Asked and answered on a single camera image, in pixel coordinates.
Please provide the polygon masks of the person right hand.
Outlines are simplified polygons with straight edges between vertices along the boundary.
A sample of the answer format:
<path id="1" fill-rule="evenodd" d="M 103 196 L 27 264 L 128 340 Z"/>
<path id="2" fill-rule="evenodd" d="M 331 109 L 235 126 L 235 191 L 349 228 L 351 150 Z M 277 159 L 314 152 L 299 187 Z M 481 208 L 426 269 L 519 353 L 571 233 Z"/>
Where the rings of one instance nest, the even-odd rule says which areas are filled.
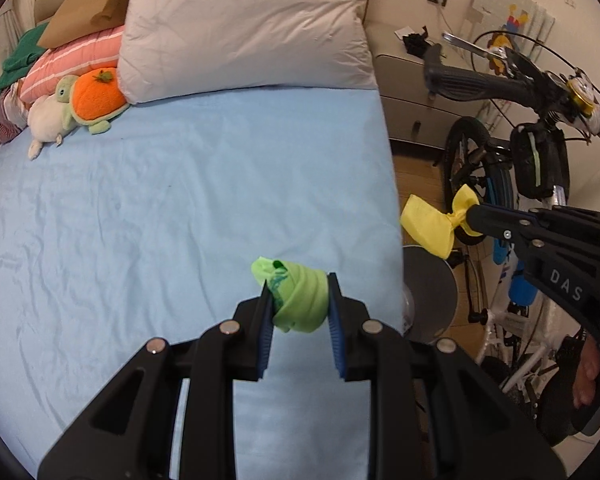
<path id="1" fill-rule="evenodd" d="M 586 334 L 572 387 L 575 408 L 589 406 L 593 402 L 598 374 L 600 374 L 600 348 L 593 336 Z"/>

